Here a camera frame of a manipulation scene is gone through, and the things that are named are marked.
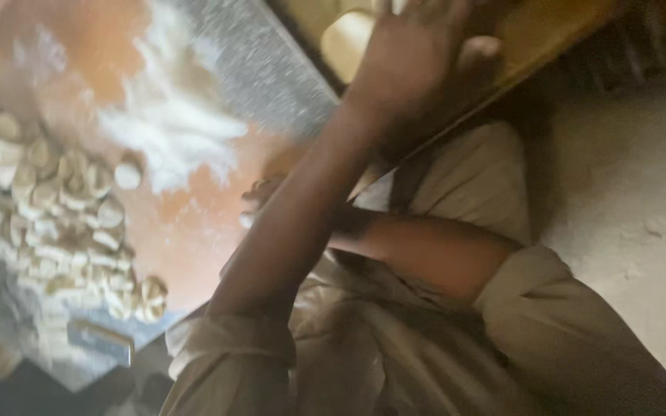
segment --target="person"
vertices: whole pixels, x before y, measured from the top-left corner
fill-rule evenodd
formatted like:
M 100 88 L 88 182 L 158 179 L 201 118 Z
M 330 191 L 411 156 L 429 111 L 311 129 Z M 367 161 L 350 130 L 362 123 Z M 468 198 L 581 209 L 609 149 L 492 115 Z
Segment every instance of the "person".
M 508 125 L 440 149 L 404 213 L 346 204 L 403 121 L 499 52 L 465 39 L 467 0 L 384 4 L 318 139 L 244 196 L 257 215 L 205 315 L 167 337 L 161 414 L 666 414 L 661 364 L 531 245 Z M 327 247 L 370 260 L 343 267 Z

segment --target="flattened dough round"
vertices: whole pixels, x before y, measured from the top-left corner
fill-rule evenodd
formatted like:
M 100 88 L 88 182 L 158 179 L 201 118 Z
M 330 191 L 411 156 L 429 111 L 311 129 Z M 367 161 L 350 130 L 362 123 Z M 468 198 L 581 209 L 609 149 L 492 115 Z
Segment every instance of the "flattened dough round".
M 22 140 L 22 125 L 11 112 L 0 112 L 0 138 L 8 141 Z
M 143 180 L 141 167 L 133 161 L 122 161 L 115 168 L 115 183 L 120 189 L 135 190 Z
M 97 210 L 97 220 L 104 228 L 113 228 L 125 220 L 125 209 L 113 197 L 107 197 Z

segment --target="fingers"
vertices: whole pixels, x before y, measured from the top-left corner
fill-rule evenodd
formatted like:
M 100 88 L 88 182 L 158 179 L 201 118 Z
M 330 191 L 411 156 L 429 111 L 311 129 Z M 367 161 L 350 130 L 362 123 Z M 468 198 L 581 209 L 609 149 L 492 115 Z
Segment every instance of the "fingers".
M 443 23 L 461 31 L 475 1 L 478 0 L 408 0 L 401 15 L 421 24 Z
M 251 228 L 258 211 L 269 201 L 272 195 L 282 184 L 284 178 L 275 176 L 271 179 L 261 179 L 251 185 L 251 190 L 243 193 L 240 198 L 246 204 L 246 211 L 240 214 L 238 222 L 245 228 Z
M 457 59 L 457 76 L 469 78 L 483 72 L 486 65 L 494 63 L 503 54 L 503 41 L 493 36 L 475 36 L 462 44 Z
M 503 42 L 492 36 L 475 36 L 464 41 L 459 51 L 449 90 L 472 99 L 490 85 L 502 67 Z
M 446 11 L 446 23 L 463 30 L 474 9 L 474 0 L 448 0 L 449 9 Z

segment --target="beige shirt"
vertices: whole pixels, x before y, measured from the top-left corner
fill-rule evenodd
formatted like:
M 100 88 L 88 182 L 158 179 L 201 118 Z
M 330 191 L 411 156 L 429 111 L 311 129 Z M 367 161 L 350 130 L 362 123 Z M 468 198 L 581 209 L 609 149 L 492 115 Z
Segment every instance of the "beige shirt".
M 336 296 L 313 286 L 299 308 Z M 161 414 L 666 414 L 664 369 L 548 249 L 513 254 L 474 306 L 365 292 L 294 336 L 241 316 L 183 324 Z

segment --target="flour-dusted surface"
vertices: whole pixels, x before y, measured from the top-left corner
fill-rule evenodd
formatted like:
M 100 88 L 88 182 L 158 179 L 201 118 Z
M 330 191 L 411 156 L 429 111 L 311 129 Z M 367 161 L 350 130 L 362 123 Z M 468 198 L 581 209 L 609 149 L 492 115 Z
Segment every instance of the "flour-dusted surface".
M 296 140 L 319 134 L 338 96 L 264 0 L 167 1 L 191 16 L 195 43 L 212 42 L 236 114 Z
M 121 109 L 105 109 L 99 120 L 119 144 L 143 153 L 153 193 L 184 189 L 190 175 L 206 164 L 227 183 L 237 168 L 230 139 L 248 132 L 223 102 L 208 66 L 207 47 L 192 46 L 187 18 L 171 6 L 152 4 L 153 22 L 135 47 L 145 68 L 124 82 Z

